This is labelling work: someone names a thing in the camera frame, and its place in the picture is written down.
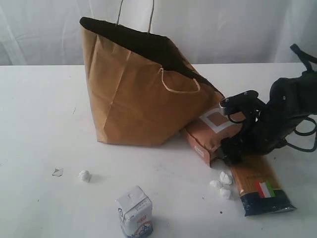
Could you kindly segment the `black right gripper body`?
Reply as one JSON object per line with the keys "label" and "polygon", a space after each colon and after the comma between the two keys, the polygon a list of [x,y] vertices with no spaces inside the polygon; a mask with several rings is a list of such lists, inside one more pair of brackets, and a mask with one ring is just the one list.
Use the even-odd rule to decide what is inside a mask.
{"label": "black right gripper body", "polygon": [[286,146],[285,137],[295,129],[295,116],[284,104],[242,104],[245,116],[237,134],[237,149],[242,155],[265,155]]}

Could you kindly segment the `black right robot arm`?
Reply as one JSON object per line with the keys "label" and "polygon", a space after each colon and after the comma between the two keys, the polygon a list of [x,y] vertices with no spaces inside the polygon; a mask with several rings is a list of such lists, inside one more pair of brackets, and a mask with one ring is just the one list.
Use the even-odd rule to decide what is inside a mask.
{"label": "black right robot arm", "polygon": [[311,153],[311,149],[300,148],[287,142],[286,137],[295,133],[299,136],[316,135],[299,132],[296,127],[304,120],[316,124],[310,115],[317,113],[317,73],[305,71],[297,78],[279,78],[269,92],[269,101],[264,103],[258,92],[248,90],[235,96],[224,98],[219,103],[220,112],[228,118],[242,113],[239,121],[241,130],[233,137],[224,138],[216,150],[218,158],[232,166],[246,155],[266,155],[274,149],[289,146],[298,151]]}

